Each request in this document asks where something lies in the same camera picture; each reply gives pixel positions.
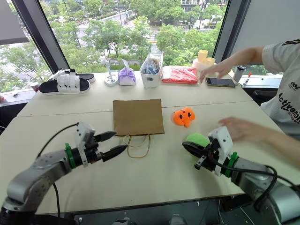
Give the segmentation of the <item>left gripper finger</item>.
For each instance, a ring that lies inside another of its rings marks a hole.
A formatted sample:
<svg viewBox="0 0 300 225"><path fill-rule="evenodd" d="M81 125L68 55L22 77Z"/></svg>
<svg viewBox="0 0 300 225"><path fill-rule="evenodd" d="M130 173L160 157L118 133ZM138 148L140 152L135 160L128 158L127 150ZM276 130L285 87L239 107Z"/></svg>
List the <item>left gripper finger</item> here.
<svg viewBox="0 0 300 225"><path fill-rule="evenodd" d="M103 162L106 162L119 154L121 154L128 146L125 145L118 145L116 147L111 148L109 151L102 154L102 160Z"/></svg>
<svg viewBox="0 0 300 225"><path fill-rule="evenodd" d="M109 140L110 138L112 138L115 135L116 135L116 132L114 132L114 131L107 131L107 132L95 135L94 139L95 139L96 142L104 142L106 140Z"/></svg>

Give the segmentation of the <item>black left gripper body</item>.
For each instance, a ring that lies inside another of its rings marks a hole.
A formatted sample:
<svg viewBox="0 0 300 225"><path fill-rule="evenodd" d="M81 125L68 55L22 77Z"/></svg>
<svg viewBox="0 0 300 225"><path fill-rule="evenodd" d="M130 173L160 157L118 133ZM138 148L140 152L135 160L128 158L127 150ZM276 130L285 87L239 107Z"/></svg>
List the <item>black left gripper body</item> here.
<svg viewBox="0 0 300 225"><path fill-rule="evenodd" d="M99 147L99 138L98 136L91 137L85 143L85 155L87 157L88 163L93 164L102 159L103 153L98 150Z"/></svg>

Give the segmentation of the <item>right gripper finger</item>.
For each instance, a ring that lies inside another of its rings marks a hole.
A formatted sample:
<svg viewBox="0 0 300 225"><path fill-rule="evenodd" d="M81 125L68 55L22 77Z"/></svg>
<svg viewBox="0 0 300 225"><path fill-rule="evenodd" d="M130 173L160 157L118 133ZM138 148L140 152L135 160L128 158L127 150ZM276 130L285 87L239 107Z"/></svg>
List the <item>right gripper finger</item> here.
<svg viewBox="0 0 300 225"><path fill-rule="evenodd" d="M202 156L208 155L208 150L206 147L203 147L194 142L182 142L182 146L193 156L201 158Z"/></svg>
<svg viewBox="0 0 300 225"><path fill-rule="evenodd" d="M207 170L210 170L210 160L207 155L202 155L199 160L194 164L195 169L200 170L204 167Z"/></svg>

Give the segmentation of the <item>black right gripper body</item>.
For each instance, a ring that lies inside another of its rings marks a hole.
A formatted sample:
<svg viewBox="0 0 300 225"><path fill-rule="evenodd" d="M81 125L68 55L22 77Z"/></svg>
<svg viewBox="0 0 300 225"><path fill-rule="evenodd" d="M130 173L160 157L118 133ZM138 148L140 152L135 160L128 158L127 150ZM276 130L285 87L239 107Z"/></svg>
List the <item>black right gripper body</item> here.
<svg viewBox="0 0 300 225"><path fill-rule="evenodd" d="M211 172L214 172L217 166L215 162L217 162L219 159L219 150L218 150L219 147L220 145L217 139L213 139L212 143L210 143L205 147L207 151L205 168Z"/></svg>

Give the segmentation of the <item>person's left hand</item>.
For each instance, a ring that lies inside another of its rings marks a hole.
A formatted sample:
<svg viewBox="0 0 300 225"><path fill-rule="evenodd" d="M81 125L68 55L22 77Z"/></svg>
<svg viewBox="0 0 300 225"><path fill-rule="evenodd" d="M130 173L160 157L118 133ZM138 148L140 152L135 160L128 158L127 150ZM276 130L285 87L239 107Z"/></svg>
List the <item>person's left hand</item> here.
<svg viewBox="0 0 300 225"><path fill-rule="evenodd" d="M226 126L233 141L259 141L259 127L247 120L235 117L221 119L219 125Z"/></svg>

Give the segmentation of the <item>person's right hand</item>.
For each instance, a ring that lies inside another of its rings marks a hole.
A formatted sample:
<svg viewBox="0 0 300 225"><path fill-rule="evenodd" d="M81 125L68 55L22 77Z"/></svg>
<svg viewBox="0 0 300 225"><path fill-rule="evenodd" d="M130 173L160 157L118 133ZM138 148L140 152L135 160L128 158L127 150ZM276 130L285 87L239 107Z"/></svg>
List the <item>person's right hand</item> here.
<svg viewBox="0 0 300 225"><path fill-rule="evenodd" d="M222 61L216 65L205 68L200 72L200 83L202 83L207 75L216 74L217 78L222 78L231 71L232 65L228 62Z"/></svg>

